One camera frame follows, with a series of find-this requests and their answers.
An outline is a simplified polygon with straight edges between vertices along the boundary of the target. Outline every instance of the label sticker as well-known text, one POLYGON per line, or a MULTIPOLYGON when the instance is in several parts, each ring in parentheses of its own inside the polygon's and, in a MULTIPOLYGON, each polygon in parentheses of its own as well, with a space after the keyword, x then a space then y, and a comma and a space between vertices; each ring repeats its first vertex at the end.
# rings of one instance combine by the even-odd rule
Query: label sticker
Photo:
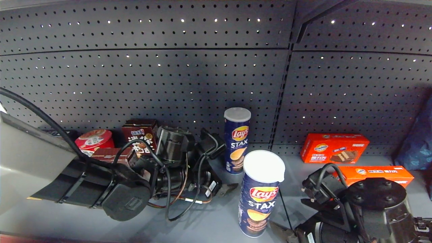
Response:
MULTIPOLYGON (((213 189, 215 188, 215 186, 216 186, 216 182, 215 182, 215 181, 212 181, 212 184, 210 184, 209 189, 210 189, 211 191, 213 191, 213 189)), ((210 193, 212 193, 211 191, 207 190, 207 192, 206 192, 206 196, 207 196, 207 197, 210 196, 210 193)))
POLYGON ((312 235, 312 233, 308 234, 308 241, 309 243, 315 243, 314 236, 312 235))

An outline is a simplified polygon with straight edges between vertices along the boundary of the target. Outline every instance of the chocolate snack box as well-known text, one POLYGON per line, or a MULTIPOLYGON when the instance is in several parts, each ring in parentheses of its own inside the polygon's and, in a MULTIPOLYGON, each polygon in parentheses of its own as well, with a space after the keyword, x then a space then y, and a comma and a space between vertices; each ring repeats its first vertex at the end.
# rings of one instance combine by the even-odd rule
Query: chocolate snack box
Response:
MULTIPOLYGON (((112 163, 119 150, 120 148, 99 148, 93 153, 92 158, 112 163)), ((137 163, 137 160, 138 158, 136 152, 131 148, 127 148, 118 158, 118 163, 125 164, 129 167, 134 167, 137 163)))
MULTIPOLYGON (((121 127, 121 131, 126 141, 132 141, 134 139, 145 140, 153 151, 156 151, 158 142, 157 138, 158 122, 155 119, 133 119, 128 120, 121 127)), ((138 158, 141 155, 150 154, 150 151, 142 143, 134 143, 131 148, 135 150, 138 158)))
MULTIPOLYGON (((384 177, 407 187, 414 179, 403 166, 340 166, 339 169, 348 186, 366 178, 384 177)), ((336 172, 333 176, 339 179, 336 172)))
POLYGON ((361 134, 309 133, 300 155, 305 163, 354 164, 368 144, 361 134))

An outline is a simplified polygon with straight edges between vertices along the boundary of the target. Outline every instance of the dark gray pegboard wall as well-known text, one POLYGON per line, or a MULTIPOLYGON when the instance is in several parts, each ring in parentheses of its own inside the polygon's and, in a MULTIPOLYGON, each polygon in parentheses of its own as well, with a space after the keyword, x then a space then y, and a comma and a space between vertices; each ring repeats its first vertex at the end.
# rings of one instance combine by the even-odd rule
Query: dark gray pegboard wall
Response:
POLYGON ((151 117, 222 133, 223 111, 243 106, 253 113, 250 141, 274 142, 274 151, 295 153, 309 132, 360 132, 371 155, 394 151, 429 91, 431 5, 359 1, 312 22, 293 45, 293 21, 303 21, 295 6, 67 1, 5 10, 1 85, 81 131, 151 117))
POLYGON ((288 48, 295 1, 73 1, 3 11, 1 54, 288 48))
POLYGON ((429 94, 431 66, 422 55, 295 51, 274 143, 334 132, 399 144, 429 94))
POLYGON ((432 54, 432 6, 359 1, 310 23, 294 50, 432 54))
MULTIPOLYGON (((2 86, 68 129, 118 128, 130 118, 223 134, 223 113, 254 114, 250 142, 269 143, 287 50, 70 51, 1 57, 2 86)), ((33 126, 40 118, 2 100, 33 126)))

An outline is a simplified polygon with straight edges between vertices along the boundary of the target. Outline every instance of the ovaltine logo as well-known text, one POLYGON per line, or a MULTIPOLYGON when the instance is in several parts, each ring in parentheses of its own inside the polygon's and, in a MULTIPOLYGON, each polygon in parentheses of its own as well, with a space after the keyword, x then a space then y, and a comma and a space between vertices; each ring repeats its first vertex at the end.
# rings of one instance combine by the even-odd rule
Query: ovaltine logo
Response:
POLYGON ((366 175, 366 170, 365 170, 365 169, 357 168, 357 169, 356 169, 356 172, 357 172, 358 174, 360 174, 360 175, 366 175))
POLYGON ((232 138, 236 141, 243 141, 249 133, 248 126, 241 126, 232 131, 232 138))
POLYGON ((317 151, 317 152, 322 152, 322 151, 326 150, 327 148, 328 148, 328 145, 327 145, 327 144, 318 144, 318 145, 314 148, 314 150, 317 151))
POLYGON ((264 202, 273 200, 276 195, 279 187, 275 186, 261 186, 261 187, 252 187, 250 189, 251 197, 256 202, 264 202))

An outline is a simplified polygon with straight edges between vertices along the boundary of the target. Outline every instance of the chip can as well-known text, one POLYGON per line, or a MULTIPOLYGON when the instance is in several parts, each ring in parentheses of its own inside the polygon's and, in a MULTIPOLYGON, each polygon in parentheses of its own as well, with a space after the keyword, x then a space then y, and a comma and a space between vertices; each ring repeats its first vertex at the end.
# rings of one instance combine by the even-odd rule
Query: chip can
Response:
POLYGON ((285 164, 270 151, 255 150, 245 156, 244 169, 238 222, 245 235, 256 238, 264 233, 275 207, 285 164))
POLYGON ((226 171, 230 174, 238 175, 243 172, 243 160, 248 148, 251 112, 245 108, 233 107, 225 111, 224 117, 226 171))

